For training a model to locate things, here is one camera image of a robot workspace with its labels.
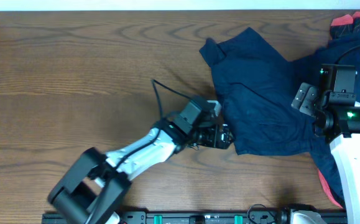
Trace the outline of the navy blue shorts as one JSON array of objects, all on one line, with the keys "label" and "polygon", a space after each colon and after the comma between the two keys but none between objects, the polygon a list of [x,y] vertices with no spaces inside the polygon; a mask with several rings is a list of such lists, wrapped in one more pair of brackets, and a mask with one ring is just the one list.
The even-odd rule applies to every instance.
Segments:
[{"label": "navy blue shorts", "polygon": [[237,154],[291,156],[325,148],[311,117],[291,107],[300,86],[291,63],[255,30],[221,43],[208,38],[200,53]]}]

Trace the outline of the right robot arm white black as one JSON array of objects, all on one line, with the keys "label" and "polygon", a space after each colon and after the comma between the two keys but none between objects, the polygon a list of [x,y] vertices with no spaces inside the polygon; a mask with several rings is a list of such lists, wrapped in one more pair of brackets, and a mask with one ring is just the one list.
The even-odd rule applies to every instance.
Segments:
[{"label": "right robot arm white black", "polygon": [[323,64],[320,84],[302,83],[292,107],[314,118],[313,132],[323,136],[338,168],[348,223],[360,223],[360,104],[352,65]]}]

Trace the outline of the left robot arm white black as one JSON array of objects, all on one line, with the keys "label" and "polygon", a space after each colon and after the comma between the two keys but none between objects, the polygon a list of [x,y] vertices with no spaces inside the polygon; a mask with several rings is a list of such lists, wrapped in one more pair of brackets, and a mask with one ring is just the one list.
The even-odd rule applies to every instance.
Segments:
[{"label": "left robot arm white black", "polygon": [[227,149],[233,141],[226,124],[194,126],[185,135],[173,122],[163,120],[122,149],[84,151],[47,200],[67,223],[120,223],[116,210],[138,175],[186,147]]}]

